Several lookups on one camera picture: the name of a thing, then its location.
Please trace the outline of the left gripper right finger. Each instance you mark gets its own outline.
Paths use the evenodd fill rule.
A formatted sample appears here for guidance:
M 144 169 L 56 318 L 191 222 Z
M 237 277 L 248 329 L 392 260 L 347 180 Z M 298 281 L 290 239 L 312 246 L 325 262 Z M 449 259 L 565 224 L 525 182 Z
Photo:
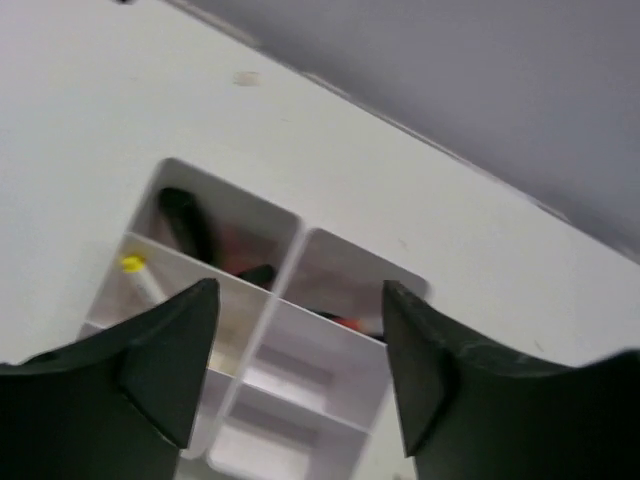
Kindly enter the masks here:
M 421 479 L 635 479 L 639 354 L 579 367 L 506 347 L 397 281 L 383 329 L 404 450 Z

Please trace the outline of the pink black highlighter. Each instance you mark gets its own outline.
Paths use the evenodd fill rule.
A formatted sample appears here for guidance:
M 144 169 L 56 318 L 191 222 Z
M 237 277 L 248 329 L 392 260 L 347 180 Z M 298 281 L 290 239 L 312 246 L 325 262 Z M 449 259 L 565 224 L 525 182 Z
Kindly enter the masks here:
M 183 189 L 166 187 L 159 191 L 157 205 L 180 250 L 214 265 L 218 244 L 197 197 Z

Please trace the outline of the right white organizer box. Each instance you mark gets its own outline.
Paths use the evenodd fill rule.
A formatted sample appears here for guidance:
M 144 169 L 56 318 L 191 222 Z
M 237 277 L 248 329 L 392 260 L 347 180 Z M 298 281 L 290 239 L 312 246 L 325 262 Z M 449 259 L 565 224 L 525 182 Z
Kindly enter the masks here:
M 383 342 L 313 310 L 382 328 L 382 286 L 420 276 L 319 228 L 304 232 L 241 363 L 205 461 L 228 479 L 349 479 L 391 382 Z

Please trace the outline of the red ink pen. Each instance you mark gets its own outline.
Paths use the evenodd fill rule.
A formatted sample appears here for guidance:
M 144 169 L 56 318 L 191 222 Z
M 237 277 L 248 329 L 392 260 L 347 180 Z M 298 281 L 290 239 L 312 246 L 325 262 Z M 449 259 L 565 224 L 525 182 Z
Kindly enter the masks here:
M 372 339 L 385 342 L 384 333 L 381 329 L 376 329 L 369 323 L 356 318 L 347 318 L 333 313 L 325 311 L 313 310 L 313 313 L 330 320 L 336 324 L 342 325 L 345 328 L 351 329 L 363 335 L 366 335 Z

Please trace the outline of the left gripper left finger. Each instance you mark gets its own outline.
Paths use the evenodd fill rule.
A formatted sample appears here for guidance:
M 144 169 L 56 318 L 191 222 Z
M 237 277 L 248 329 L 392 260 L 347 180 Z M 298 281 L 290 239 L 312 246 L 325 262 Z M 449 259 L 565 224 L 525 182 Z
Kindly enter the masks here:
M 219 283 L 1 366 L 4 479 L 171 479 L 193 430 Z

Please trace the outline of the small tape scrap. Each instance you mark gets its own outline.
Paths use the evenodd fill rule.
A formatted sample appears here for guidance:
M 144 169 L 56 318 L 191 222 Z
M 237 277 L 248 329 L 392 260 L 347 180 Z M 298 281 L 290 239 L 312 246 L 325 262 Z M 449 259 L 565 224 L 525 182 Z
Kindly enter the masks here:
M 255 71 L 239 71 L 233 76 L 233 83 L 241 87 L 256 87 L 260 81 L 260 73 Z

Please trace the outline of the green black highlighter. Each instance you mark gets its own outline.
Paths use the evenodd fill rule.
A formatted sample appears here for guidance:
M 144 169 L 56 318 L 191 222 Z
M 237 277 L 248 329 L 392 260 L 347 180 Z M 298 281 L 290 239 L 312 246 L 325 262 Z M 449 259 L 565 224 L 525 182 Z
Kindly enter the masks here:
M 270 264 L 262 264 L 243 270 L 236 277 L 254 286 L 269 290 L 277 272 Z

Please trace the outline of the yellow capped white marker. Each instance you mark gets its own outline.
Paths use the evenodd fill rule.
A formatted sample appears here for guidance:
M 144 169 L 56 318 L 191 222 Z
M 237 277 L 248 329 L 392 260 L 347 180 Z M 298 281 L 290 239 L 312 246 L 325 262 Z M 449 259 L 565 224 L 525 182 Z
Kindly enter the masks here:
M 120 259 L 120 267 L 133 289 L 147 305 L 156 306 L 167 300 L 144 257 L 137 254 L 124 256 Z

